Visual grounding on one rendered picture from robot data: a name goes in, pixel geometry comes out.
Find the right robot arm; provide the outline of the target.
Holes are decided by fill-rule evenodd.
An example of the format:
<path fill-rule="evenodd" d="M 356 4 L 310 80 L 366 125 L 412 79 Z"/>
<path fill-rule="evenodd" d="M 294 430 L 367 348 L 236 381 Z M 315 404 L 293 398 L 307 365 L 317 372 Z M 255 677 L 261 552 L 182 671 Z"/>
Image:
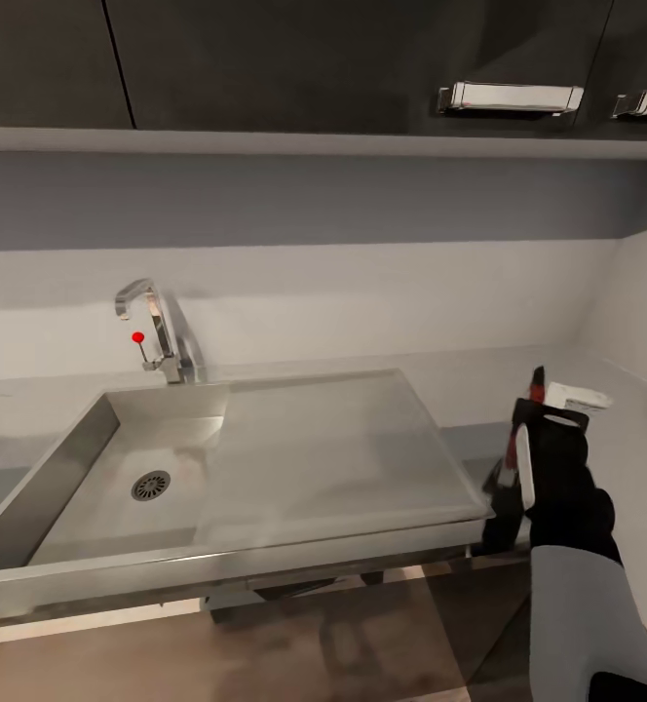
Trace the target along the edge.
<path fill-rule="evenodd" d="M 531 520 L 529 679 L 533 702 L 647 702 L 647 633 L 611 531 L 615 507 L 594 483 L 596 389 L 551 381 L 545 400 L 515 400 L 517 463 Z"/>

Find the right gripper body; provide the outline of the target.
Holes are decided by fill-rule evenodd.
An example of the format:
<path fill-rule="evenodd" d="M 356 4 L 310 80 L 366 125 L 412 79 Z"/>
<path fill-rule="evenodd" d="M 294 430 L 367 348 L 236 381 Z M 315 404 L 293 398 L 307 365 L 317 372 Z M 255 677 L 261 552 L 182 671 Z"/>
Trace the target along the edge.
<path fill-rule="evenodd" d="M 557 415 L 569 415 L 569 417 L 573 417 L 575 421 L 581 423 L 583 431 L 586 431 L 588 422 L 590 421 L 590 416 L 585 412 L 579 412 L 578 410 L 570 410 L 566 408 L 558 409 L 557 407 L 543 405 L 543 403 L 540 401 L 537 402 L 531 399 L 522 399 L 521 397 L 518 397 L 515 400 L 512 422 L 517 425 L 521 425 L 522 423 L 530 423 L 530 419 L 532 419 L 532 417 L 540 415 L 540 413 L 543 411 L 553 411 L 553 413 L 557 413 Z"/>

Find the parer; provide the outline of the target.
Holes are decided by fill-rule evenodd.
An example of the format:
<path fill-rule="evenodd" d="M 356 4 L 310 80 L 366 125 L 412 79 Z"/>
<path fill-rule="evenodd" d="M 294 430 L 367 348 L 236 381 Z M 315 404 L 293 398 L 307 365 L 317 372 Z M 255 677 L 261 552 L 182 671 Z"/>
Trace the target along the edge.
<path fill-rule="evenodd" d="M 542 368 L 537 368 L 532 374 L 532 381 L 529 386 L 531 393 L 529 399 L 533 401 L 540 401 L 541 403 L 546 397 L 546 387 L 545 387 L 545 373 Z"/>

